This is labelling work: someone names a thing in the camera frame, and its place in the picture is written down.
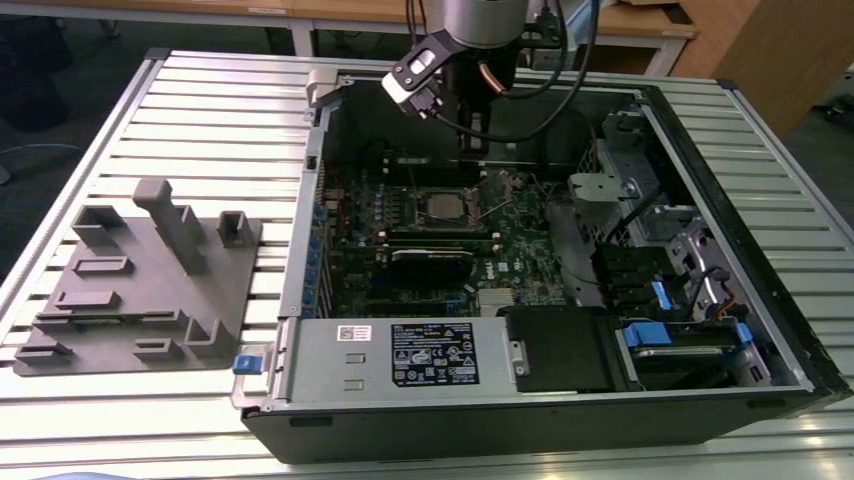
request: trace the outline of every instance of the aluminum extrusion table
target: aluminum extrusion table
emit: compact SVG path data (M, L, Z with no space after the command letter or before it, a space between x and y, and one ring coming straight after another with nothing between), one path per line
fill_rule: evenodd
M272 341L309 127L306 73L317 66L384 70L388 65L178 51L145 60L0 288L0 478L73 471L140 478L288 474L555 480L583 472L593 480L699 480L757 471L763 478L844 478L854 471L852 400L796 419L757 423L697 446L289 466L240 423L226 370L53 378L12 373L16 347L74 247L68 229L74 213L85 204L138 213L129 194L140 177L168 177L173 196L198 216L242 210L262 219L241 341ZM592 78L660 87L850 379L854 233L740 93L707 80ZM258 392L264 379L252 381L244 387Z

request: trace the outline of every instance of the warning label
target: warning label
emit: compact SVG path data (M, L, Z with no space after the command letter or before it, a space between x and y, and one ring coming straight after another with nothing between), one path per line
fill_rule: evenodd
M392 325L391 366L399 387L480 383L471 323Z

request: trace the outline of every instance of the blue latch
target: blue latch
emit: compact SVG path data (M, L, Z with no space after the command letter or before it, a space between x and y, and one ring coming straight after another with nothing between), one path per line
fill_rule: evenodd
M317 282L317 272L313 270L308 270L305 272L305 285L313 286L316 282Z
M313 250L308 250L308 260L305 262L308 263L308 266L316 267L318 260L320 260L320 256L317 255L317 252L314 252Z
M741 342L741 346L752 342L752 333L749 333L749 327L747 327L745 323L735 324L735 335L737 335L737 340Z
M623 328L623 338L628 348L651 345L669 345L669 334L661 322L635 322Z
M661 282L652 282L652 290L655 291L655 296L657 297L657 304L661 307L661 310L672 310L672 303L669 303L669 298L667 298L667 291L664 290L664 284Z
M230 371L234 375L260 375L264 371L264 357L260 355L237 355Z

